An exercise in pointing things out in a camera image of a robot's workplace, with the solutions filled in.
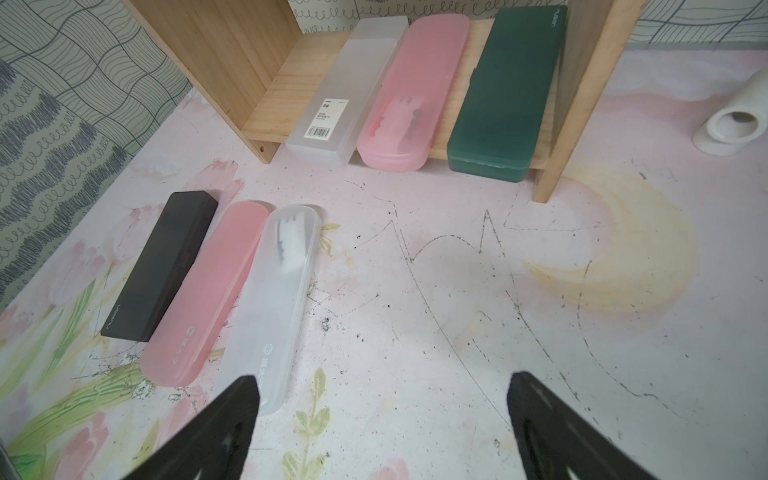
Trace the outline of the dark green pencil case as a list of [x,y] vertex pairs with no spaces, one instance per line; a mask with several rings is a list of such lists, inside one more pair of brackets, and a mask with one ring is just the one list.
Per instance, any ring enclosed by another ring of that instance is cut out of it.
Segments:
[[447,143],[451,170],[508,182],[526,177],[567,17],[565,5],[498,11]]

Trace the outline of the pink pencil case lower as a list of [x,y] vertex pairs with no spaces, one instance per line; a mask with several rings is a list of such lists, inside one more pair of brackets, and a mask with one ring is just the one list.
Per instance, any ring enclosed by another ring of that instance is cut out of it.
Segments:
[[424,166],[469,26],[465,15],[438,14],[409,27],[357,140],[365,165],[400,173]]

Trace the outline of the frosted rectangular pencil case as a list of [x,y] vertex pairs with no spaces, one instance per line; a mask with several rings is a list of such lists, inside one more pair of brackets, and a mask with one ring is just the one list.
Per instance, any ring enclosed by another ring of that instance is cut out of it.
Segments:
[[409,28],[406,16],[360,20],[285,142],[290,155],[313,166],[343,168],[385,73]]

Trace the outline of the black rectangular pencil case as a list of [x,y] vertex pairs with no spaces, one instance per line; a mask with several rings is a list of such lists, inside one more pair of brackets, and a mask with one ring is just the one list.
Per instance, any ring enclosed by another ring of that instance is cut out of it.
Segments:
[[191,268],[217,207],[218,201],[205,191],[170,195],[101,328],[102,336],[149,341]]

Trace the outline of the pink rounded pencil case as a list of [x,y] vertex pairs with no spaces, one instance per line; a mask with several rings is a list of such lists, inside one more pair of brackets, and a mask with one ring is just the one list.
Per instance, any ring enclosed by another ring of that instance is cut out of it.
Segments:
[[142,352],[144,376],[162,387],[185,387],[199,375],[248,276],[267,207],[229,206],[203,245]]

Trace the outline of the clear rounded pencil case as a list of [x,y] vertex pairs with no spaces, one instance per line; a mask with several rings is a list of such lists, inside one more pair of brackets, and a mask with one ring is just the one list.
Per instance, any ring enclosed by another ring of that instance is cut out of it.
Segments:
[[310,206],[274,210],[241,290],[214,392],[254,376],[261,416],[277,412],[286,399],[321,227]]

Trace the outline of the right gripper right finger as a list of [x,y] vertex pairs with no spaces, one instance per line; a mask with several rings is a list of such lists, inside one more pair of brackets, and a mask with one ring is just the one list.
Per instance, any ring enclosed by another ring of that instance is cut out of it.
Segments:
[[528,479],[651,479],[529,372],[512,374],[512,428]]

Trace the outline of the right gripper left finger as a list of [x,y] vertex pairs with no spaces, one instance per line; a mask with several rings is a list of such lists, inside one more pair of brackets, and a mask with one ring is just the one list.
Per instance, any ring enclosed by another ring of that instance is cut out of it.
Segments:
[[237,378],[129,479],[238,479],[260,404],[257,380]]

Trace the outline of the wooden two-tier shelf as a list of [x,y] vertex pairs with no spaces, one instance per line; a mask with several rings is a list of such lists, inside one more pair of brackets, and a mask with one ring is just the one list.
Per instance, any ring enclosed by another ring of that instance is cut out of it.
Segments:
[[[285,1],[129,1],[127,10],[263,163],[308,106],[348,33],[305,34]],[[572,1],[532,168],[547,202],[643,11]]]

